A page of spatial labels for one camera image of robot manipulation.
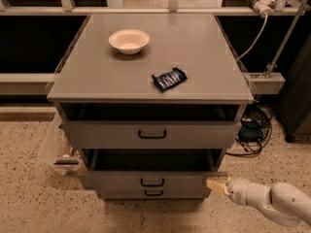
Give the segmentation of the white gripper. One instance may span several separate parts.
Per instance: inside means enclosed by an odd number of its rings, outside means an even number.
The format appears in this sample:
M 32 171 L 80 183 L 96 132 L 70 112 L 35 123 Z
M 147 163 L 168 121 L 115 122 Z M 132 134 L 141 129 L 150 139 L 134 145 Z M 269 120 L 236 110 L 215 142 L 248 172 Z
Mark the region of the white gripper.
M 235 204 L 247 205 L 247 188 L 251 183 L 244 178 L 230 179 L 230 177 L 209 177 L 206 180 L 207 187 L 220 196 L 229 195 L 229 199 Z

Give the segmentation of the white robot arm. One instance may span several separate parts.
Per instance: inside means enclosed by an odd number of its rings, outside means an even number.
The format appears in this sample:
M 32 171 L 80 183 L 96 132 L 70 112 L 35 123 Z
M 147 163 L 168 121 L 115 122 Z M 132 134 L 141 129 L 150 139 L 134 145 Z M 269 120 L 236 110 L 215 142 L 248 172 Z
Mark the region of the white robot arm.
M 265 185 L 244 178 L 210 177 L 206 184 L 233 203 L 253 207 L 280 225 L 297 227 L 302 221 L 311 225 L 311 197 L 290 183 Z

